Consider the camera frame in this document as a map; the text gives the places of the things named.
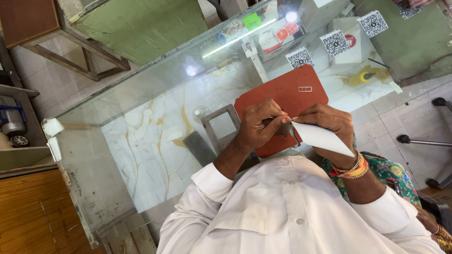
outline metal stencil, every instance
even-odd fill
[[[213,132],[212,125],[210,125],[210,120],[216,118],[217,116],[224,114],[228,112],[229,117],[232,120],[232,123],[234,124],[236,131],[228,134],[220,139],[217,139],[217,136]],[[234,137],[239,133],[240,129],[240,118],[239,115],[237,115],[237,112],[235,111],[235,108],[232,104],[229,104],[225,107],[222,107],[221,109],[211,113],[210,115],[207,115],[203,118],[201,118],[202,126],[204,126],[204,129],[207,132],[207,136],[210,139],[210,142],[212,142],[213,149],[215,149],[215,152],[217,155],[220,155],[220,153],[232,142]]]
[[[234,124],[236,131],[223,137],[220,139],[217,139],[217,136],[215,135],[212,125],[210,125],[210,120],[216,118],[217,116],[224,114],[228,112],[229,117],[232,120],[232,123]],[[235,111],[235,108],[232,104],[229,104],[213,113],[211,113],[210,115],[207,115],[203,118],[201,118],[201,123],[202,126],[204,126],[204,129],[207,132],[207,136],[210,139],[210,142],[213,145],[213,148],[215,149],[215,152],[217,153],[217,155],[220,155],[220,153],[232,142],[232,140],[236,137],[237,133],[239,133],[239,129],[240,129],[240,118],[239,115],[237,115],[237,112]],[[245,170],[245,169],[249,169],[252,166],[259,164],[259,157],[256,154],[256,151],[252,151],[248,157],[246,157],[245,161],[243,162],[242,166],[239,169],[239,172]]]

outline glass top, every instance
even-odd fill
[[[200,118],[293,68],[313,65],[329,105],[355,124],[438,87],[452,72],[451,17],[441,1],[262,1],[54,117],[58,134],[44,120],[92,247],[147,223],[158,241],[202,149],[215,153]],[[210,123],[217,137],[235,131]]]

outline green sticky note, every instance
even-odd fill
[[[243,18],[242,21],[245,24],[248,31],[254,30],[260,25],[262,25],[260,17],[257,15],[257,13],[253,13],[250,16]]]

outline qr code sticker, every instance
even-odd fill
[[[322,40],[331,58],[350,49],[344,34],[339,29],[320,37],[320,40]]]
[[[286,55],[287,60],[289,60],[292,68],[298,68],[304,64],[315,66],[314,61],[308,53],[308,50],[305,47],[301,47],[296,51],[289,53]]]
[[[357,19],[369,38],[388,29],[388,25],[378,11],[373,11]]]
[[[413,17],[414,15],[418,14],[419,12],[421,12],[424,9],[424,7],[422,5],[420,5],[416,8],[413,8],[413,9],[409,9],[409,8],[406,8],[402,2],[396,3],[396,6],[399,9],[399,12],[402,15],[404,20],[407,20],[408,18]]]

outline small photo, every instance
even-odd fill
[[[257,54],[257,49],[254,45],[253,40],[242,43],[242,48],[245,51],[246,57],[254,56],[255,54]]]

